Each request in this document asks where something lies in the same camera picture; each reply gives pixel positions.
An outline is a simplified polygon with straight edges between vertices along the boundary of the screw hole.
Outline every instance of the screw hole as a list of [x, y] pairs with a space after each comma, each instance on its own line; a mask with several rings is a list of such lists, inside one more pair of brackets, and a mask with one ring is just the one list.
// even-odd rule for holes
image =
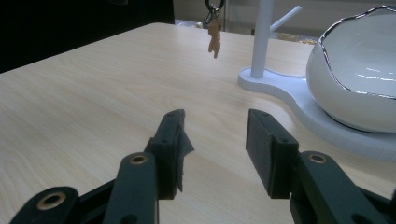
[[127, 215], [123, 217], [120, 221], [120, 224], [135, 224], [137, 223], [137, 217], [134, 215]]
[[309, 155], [309, 160], [316, 163], [326, 163], [327, 159], [319, 154], [311, 154]]
[[61, 191], [48, 194], [37, 203], [37, 209], [49, 210], [61, 204], [65, 199], [66, 195]]
[[359, 215], [359, 214], [354, 214], [352, 216], [352, 220], [353, 220], [353, 222], [355, 222], [357, 224], [372, 224], [373, 223], [367, 217], [365, 217], [363, 215]]
[[141, 164], [144, 163], [148, 160], [148, 158], [146, 156], [134, 156], [130, 159], [130, 163], [131, 164]]

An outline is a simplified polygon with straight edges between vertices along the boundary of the wooden table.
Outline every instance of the wooden table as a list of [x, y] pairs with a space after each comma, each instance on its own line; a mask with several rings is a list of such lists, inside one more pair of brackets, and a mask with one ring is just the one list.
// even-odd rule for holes
[[[282, 101], [238, 86], [252, 36], [222, 33], [216, 60], [209, 41], [205, 30], [156, 23], [1, 74], [0, 223], [43, 189], [83, 194], [113, 179], [179, 108], [195, 151], [184, 191], [160, 202], [161, 223], [292, 223], [289, 202], [269, 199], [245, 151], [250, 108], [276, 117], [301, 151], [329, 154], [358, 186], [390, 198], [394, 163], [335, 147]], [[311, 49], [270, 40], [266, 66], [301, 76]]]

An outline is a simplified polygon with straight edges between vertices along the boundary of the white ceramic bowl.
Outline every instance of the white ceramic bowl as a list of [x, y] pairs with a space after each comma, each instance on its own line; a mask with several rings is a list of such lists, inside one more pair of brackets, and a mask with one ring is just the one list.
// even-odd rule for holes
[[314, 46], [309, 90], [334, 119], [355, 129], [396, 133], [396, 7], [341, 19]]

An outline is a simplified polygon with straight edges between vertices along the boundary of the hanging charm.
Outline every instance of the hanging charm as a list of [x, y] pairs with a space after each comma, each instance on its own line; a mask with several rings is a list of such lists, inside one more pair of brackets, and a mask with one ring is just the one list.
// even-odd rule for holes
[[221, 0], [220, 5], [217, 7], [214, 4], [209, 5], [209, 0], [205, 0], [206, 8], [209, 10], [206, 18], [204, 19], [205, 24], [208, 26], [207, 32], [210, 36], [212, 36], [208, 51], [215, 52], [214, 58], [218, 58], [219, 50], [220, 50], [220, 10], [224, 5], [224, 0]]
[[209, 43], [209, 52], [215, 52], [215, 59], [218, 58], [218, 54], [220, 51], [220, 30], [219, 30], [220, 18], [214, 19], [210, 22], [207, 32], [212, 36], [212, 39]]

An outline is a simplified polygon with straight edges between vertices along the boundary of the dark background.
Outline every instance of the dark background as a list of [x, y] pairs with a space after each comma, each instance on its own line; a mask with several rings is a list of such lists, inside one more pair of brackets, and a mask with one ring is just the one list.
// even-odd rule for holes
[[173, 0], [0, 0], [0, 73], [153, 22], [175, 22]]

